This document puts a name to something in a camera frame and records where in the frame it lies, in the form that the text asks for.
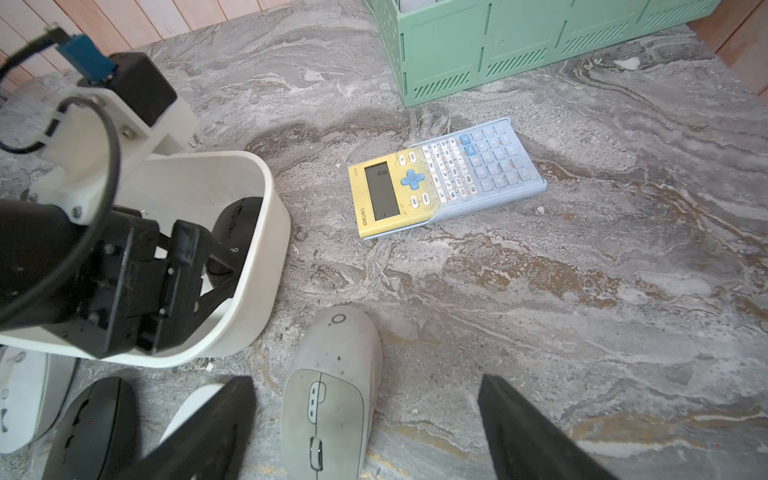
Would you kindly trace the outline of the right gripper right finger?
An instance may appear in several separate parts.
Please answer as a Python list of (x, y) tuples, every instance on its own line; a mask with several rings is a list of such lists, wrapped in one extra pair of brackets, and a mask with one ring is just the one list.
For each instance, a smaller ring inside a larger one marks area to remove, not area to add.
[(482, 377), (478, 406), (497, 478), (616, 480), (504, 378)]

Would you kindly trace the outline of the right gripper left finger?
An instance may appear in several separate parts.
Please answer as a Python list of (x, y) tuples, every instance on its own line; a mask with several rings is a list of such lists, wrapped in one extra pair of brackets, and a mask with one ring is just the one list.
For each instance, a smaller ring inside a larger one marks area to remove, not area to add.
[(237, 479), (256, 416), (249, 376), (230, 379), (120, 479)]

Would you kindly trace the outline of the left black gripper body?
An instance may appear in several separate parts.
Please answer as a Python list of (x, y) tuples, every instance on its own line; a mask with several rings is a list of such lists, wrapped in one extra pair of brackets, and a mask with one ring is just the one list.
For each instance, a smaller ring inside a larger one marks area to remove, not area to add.
[[(1, 306), (9, 307), (59, 267), (86, 227), (58, 207), (1, 203)], [(3, 318), (1, 330), (42, 327), (95, 358), (151, 348), (165, 262), (157, 222), (115, 208), (83, 262), (66, 269), (60, 286)]]

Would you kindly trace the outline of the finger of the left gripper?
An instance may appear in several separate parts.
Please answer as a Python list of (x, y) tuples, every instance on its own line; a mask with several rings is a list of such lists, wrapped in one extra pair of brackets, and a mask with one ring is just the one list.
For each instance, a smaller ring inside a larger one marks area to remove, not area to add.
[(202, 275), (213, 245), (204, 227), (178, 220), (161, 261), (163, 274), (154, 311), (142, 317), (136, 346), (150, 354), (178, 347), (202, 321), (195, 312), (202, 289)]
[(244, 266), (244, 258), (219, 242), (211, 247), (206, 274), (212, 289), (197, 302), (197, 319), (204, 322), (225, 300), (234, 295)]

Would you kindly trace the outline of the black logo mouse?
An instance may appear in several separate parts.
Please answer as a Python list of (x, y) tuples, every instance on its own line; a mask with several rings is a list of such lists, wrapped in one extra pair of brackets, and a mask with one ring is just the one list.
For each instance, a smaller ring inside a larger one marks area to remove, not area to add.
[(246, 197), (227, 206), (216, 220), (213, 237), (245, 260), (262, 204), (262, 197)]

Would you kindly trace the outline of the white plastic storage box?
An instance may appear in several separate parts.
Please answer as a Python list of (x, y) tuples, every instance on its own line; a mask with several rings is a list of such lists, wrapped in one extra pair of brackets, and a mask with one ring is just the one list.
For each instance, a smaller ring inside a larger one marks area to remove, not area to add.
[(258, 156), (152, 156), (122, 183), (86, 259), (3, 321), (1, 342), (150, 368), (234, 354), (269, 320), (289, 236)]

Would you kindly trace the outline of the black ribbed mouse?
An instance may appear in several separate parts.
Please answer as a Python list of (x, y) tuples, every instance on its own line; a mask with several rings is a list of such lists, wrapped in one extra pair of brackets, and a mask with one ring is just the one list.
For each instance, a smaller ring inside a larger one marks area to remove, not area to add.
[(134, 463), (138, 407), (124, 379), (100, 379), (83, 390), (59, 422), (43, 477), (115, 479)]

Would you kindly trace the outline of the white grey mouse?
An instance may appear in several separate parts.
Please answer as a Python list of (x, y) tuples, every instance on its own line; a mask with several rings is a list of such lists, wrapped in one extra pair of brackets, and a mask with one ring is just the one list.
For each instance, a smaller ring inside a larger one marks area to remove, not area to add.
[(290, 479), (357, 479), (383, 370), (373, 320), (350, 305), (322, 310), (300, 340), (284, 387), (283, 467)]

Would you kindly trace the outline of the white slim mouse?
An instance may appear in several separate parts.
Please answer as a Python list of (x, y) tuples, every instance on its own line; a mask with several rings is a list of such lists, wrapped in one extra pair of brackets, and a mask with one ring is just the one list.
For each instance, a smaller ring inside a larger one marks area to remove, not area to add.
[(223, 383), (212, 383), (198, 388), (190, 394), (176, 411), (170, 424), (161, 436), (160, 444), (165, 442), (176, 430), (178, 430), (193, 414), (206, 404), (224, 386)]

